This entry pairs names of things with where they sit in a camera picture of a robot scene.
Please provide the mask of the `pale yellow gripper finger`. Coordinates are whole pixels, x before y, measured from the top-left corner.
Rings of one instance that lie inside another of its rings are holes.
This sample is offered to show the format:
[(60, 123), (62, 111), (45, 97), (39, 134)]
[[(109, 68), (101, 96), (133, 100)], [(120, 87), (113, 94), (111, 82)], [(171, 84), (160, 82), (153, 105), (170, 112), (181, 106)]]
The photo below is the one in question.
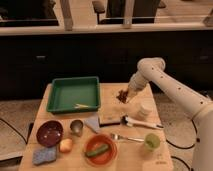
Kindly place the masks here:
[(135, 96), (137, 95), (137, 92), (134, 90), (129, 90), (127, 94), (126, 101), (129, 102), (131, 101)]

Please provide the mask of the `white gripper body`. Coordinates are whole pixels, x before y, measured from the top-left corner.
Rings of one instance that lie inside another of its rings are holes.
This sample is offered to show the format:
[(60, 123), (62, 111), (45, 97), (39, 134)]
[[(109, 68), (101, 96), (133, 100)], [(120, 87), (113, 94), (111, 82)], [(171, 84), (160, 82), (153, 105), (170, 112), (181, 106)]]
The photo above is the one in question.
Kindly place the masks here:
[(142, 91), (146, 87), (147, 83), (148, 83), (148, 80), (139, 71), (137, 71), (130, 78), (130, 81), (128, 84), (128, 90), (130, 92)]

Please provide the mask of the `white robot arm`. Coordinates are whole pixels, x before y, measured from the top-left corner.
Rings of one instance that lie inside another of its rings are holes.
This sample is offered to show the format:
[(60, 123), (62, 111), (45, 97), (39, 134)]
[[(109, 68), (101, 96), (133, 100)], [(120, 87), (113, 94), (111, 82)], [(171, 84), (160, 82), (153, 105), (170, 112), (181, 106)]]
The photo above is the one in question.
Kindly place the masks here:
[(164, 72), (162, 58), (143, 58), (128, 83), (127, 99), (153, 82), (197, 124), (191, 171), (213, 171), (213, 101)]

